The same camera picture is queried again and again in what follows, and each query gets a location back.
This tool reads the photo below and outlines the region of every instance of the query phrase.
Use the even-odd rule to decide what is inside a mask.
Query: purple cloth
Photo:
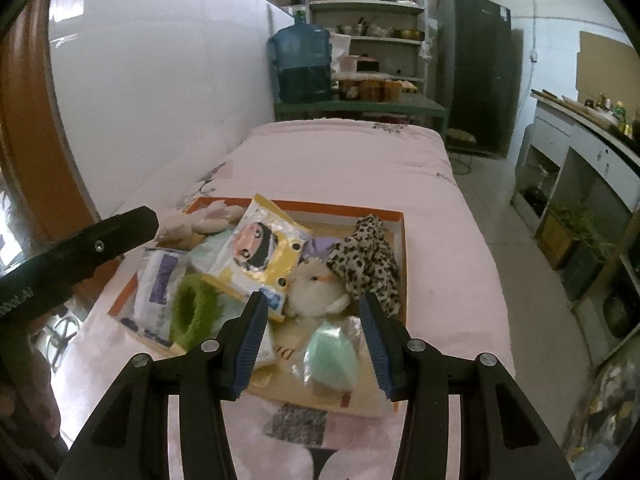
[[[311,238],[302,248],[301,258],[303,260],[308,260],[309,258],[319,258],[321,260],[326,260],[329,257],[332,245],[339,241],[340,238],[335,238],[332,236],[320,236],[318,238]]]

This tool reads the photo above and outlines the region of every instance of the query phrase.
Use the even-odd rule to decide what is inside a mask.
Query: white and purple package
[[[138,269],[133,320],[146,337],[169,341],[175,293],[187,269],[185,252],[148,248]]]

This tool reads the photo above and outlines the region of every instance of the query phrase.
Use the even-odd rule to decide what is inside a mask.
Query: pink bedsheet
[[[275,200],[403,211],[411,335],[464,358],[492,352],[513,373],[498,273],[436,132],[348,120],[273,123],[254,130],[228,160],[232,171],[212,183],[213,196],[259,192]],[[139,253],[127,255],[52,380],[62,430],[71,440],[127,360],[148,351],[106,315],[135,272]],[[447,478],[453,479],[458,477],[460,417],[453,398],[451,405]],[[249,394],[223,403],[239,479],[312,478],[312,460],[303,446],[264,436],[264,425],[277,409],[277,404]],[[381,419],[329,414],[323,445],[339,450],[320,479],[391,478],[403,419],[404,406]],[[172,478],[182,477],[178,454],[177,413],[172,411]]]

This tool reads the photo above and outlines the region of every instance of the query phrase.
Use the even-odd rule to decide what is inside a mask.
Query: yellow and white package
[[[270,318],[282,320],[287,277],[308,238],[306,228],[257,194],[208,274],[241,294],[259,290],[270,301]]]

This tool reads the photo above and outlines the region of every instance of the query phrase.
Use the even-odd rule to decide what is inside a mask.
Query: green plant
[[[600,235],[595,227],[593,213],[584,204],[578,204],[577,207],[551,204],[550,208],[576,238],[591,248],[599,260],[604,262],[611,256],[616,245]]]

